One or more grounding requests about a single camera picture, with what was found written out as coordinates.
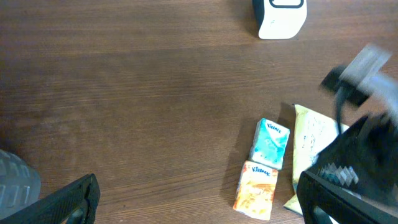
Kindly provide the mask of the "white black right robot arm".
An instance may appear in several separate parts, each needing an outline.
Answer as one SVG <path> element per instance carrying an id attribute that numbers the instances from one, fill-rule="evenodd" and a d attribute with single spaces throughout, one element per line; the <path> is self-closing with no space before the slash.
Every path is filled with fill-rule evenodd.
<path id="1" fill-rule="evenodd" d="M 329 74 L 321 86 L 336 96 L 336 120 L 349 102 L 361 106 L 374 95 L 387 110 L 365 115 L 318 153 L 309 171 L 324 180 L 382 204 L 397 206 L 397 87 L 385 77 L 353 85 Z"/>

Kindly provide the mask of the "orange Kleenex tissue pack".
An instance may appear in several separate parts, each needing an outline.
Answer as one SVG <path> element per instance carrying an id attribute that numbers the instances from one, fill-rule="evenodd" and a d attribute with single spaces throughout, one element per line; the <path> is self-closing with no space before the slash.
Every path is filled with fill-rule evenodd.
<path id="1" fill-rule="evenodd" d="M 241 171 L 233 209 L 251 218 L 269 221 L 278 170 L 245 161 Z"/>

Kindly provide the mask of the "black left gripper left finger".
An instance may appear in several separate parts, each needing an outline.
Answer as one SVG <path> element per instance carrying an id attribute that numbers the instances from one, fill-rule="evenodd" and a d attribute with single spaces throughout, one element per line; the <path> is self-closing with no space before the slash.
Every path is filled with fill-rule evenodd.
<path id="1" fill-rule="evenodd" d="M 1 224 L 94 224 L 99 201 L 96 176 L 87 174 L 2 219 Z"/>

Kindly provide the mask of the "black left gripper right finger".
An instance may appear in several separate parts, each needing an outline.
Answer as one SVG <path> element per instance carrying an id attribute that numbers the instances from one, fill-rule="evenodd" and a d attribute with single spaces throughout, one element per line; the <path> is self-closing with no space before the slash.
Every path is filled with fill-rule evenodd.
<path id="1" fill-rule="evenodd" d="M 301 173 L 297 197 L 306 224 L 338 223 L 395 224 L 388 214 L 342 190 L 319 176 Z"/>

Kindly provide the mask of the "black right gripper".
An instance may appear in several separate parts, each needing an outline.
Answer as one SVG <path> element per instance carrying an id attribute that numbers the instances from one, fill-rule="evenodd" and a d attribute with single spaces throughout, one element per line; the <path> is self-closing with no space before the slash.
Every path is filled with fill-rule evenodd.
<path id="1" fill-rule="evenodd" d="M 397 206 L 397 126 L 363 116 L 317 155 L 308 171 L 339 187 Z"/>

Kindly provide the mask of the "yellow snack bag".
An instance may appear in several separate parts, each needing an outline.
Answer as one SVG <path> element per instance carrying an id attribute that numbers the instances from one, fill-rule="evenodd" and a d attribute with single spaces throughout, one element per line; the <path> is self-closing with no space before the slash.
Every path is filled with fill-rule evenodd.
<path id="1" fill-rule="evenodd" d="M 337 135 L 337 122 L 310 108 L 295 105 L 292 185 L 296 190 L 301 172 L 317 161 L 318 153 L 332 143 Z"/>

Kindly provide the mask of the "teal Kleenex tissue pack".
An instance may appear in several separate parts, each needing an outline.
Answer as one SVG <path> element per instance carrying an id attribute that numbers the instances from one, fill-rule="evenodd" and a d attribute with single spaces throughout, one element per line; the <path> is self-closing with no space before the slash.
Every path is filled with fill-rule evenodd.
<path id="1" fill-rule="evenodd" d="M 281 170 L 290 129 L 262 118 L 257 122 L 249 160 Z"/>

